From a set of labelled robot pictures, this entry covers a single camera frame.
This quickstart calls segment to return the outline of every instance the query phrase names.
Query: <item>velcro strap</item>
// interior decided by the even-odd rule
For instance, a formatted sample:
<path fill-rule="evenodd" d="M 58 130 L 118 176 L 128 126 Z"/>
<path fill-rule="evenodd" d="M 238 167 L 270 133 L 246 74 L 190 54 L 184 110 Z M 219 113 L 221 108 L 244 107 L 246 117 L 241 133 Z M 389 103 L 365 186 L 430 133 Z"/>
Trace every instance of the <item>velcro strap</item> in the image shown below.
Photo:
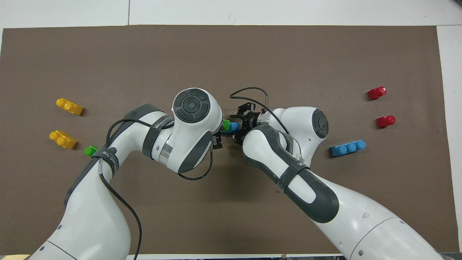
<path fill-rule="evenodd" d="M 289 186 L 289 183 L 293 180 L 293 178 L 295 178 L 295 176 L 305 168 L 309 169 L 310 167 L 308 167 L 302 161 L 294 161 L 292 164 L 290 164 L 289 167 L 283 172 L 277 183 L 279 189 L 281 189 L 282 192 L 285 192 L 287 186 Z"/>
<path fill-rule="evenodd" d="M 154 122 L 151 127 L 149 128 L 144 143 L 143 143 L 143 154 L 147 157 L 152 158 L 152 148 L 154 147 L 154 143 L 157 140 L 157 137 L 160 134 L 160 131 L 168 125 L 174 118 L 169 115 L 161 116 L 156 122 Z"/>
<path fill-rule="evenodd" d="M 112 176 L 119 170 L 119 159 L 116 156 L 115 148 L 101 147 L 92 156 L 92 158 L 101 158 L 109 164 L 112 170 Z"/>

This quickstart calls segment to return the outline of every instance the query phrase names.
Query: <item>building block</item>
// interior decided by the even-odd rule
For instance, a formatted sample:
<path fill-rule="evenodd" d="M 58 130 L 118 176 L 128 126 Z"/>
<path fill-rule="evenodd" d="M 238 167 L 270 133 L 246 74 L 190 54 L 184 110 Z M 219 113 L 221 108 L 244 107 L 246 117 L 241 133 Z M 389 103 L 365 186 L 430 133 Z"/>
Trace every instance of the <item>building block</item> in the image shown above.
<path fill-rule="evenodd" d="M 369 98 L 371 100 L 378 99 L 381 96 L 384 96 L 387 93 L 387 89 L 384 87 L 376 87 L 368 91 Z"/>
<path fill-rule="evenodd" d="M 222 133 L 235 133 L 239 131 L 239 123 L 236 122 L 228 122 L 228 129 L 221 130 Z"/>
<path fill-rule="evenodd" d="M 387 125 L 395 124 L 396 118 L 394 116 L 386 116 L 377 118 L 378 127 L 387 127 Z"/>
<path fill-rule="evenodd" d="M 55 141 L 58 145 L 66 149 L 72 149 L 72 147 L 74 147 L 74 145 L 77 143 L 77 141 L 74 138 L 70 137 L 64 131 L 56 130 L 54 132 L 51 132 L 49 137 L 51 140 Z"/>
<path fill-rule="evenodd" d="M 332 151 L 333 156 L 340 156 L 363 150 L 364 148 L 366 148 L 366 143 L 363 140 L 358 140 L 342 145 L 332 146 L 330 150 Z"/>
<path fill-rule="evenodd" d="M 77 104 L 74 104 L 71 101 L 66 100 L 66 99 L 58 99 L 56 101 L 56 105 L 66 110 L 67 112 L 72 113 L 74 115 L 78 115 L 78 116 L 80 116 L 80 114 L 82 113 L 82 110 L 84 109 L 83 107 Z"/>
<path fill-rule="evenodd" d="M 93 156 L 93 154 L 98 150 L 98 146 L 88 146 L 85 148 L 84 153 L 90 157 Z"/>
<path fill-rule="evenodd" d="M 230 121 L 228 119 L 223 120 L 223 128 L 225 131 L 230 129 Z"/>

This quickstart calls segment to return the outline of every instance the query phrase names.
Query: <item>yellow toy brick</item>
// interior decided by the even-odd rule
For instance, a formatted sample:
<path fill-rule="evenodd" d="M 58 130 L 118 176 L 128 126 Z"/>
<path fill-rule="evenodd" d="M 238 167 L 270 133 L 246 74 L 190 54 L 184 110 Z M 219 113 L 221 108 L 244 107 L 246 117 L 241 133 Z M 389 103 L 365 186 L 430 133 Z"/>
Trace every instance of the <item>yellow toy brick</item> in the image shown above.
<path fill-rule="evenodd" d="M 78 115 L 78 116 L 80 116 L 80 114 L 82 113 L 82 110 L 84 109 L 83 107 L 77 104 L 74 104 L 71 101 L 66 100 L 66 99 L 58 99 L 56 101 L 56 105 L 66 110 L 67 112 L 72 113 L 74 115 Z"/>
<path fill-rule="evenodd" d="M 72 149 L 72 147 L 74 147 L 74 145 L 77 143 L 77 141 L 74 138 L 70 137 L 65 132 L 59 130 L 51 132 L 50 139 L 66 149 Z"/>

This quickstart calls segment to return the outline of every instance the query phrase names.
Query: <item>red toy brick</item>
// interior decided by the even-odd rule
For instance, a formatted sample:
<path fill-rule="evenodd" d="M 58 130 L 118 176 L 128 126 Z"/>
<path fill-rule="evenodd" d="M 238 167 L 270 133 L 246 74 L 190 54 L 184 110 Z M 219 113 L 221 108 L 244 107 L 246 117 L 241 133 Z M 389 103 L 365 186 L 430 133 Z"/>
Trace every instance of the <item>red toy brick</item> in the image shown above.
<path fill-rule="evenodd" d="M 386 116 L 377 118 L 378 127 L 386 127 L 387 125 L 395 124 L 396 118 L 394 116 Z"/>
<path fill-rule="evenodd" d="M 372 90 L 369 90 L 368 93 L 371 100 L 374 100 L 384 96 L 387 93 L 387 89 L 384 87 L 376 87 Z"/>

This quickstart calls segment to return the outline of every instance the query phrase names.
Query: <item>blue toy brick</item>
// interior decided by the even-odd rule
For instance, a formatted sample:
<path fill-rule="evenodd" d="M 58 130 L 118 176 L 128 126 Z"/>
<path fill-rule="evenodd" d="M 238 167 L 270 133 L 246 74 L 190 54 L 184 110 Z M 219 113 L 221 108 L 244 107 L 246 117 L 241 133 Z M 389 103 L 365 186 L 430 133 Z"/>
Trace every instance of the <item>blue toy brick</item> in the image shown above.
<path fill-rule="evenodd" d="M 349 142 L 342 145 L 332 146 L 330 150 L 333 156 L 346 155 L 366 148 L 366 143 L 363 140 Z"/>
<path fill-rule="evenodd" d="M 230 122 L 230 131 L 238 131 L 239 130 L 239 123 Z"/>

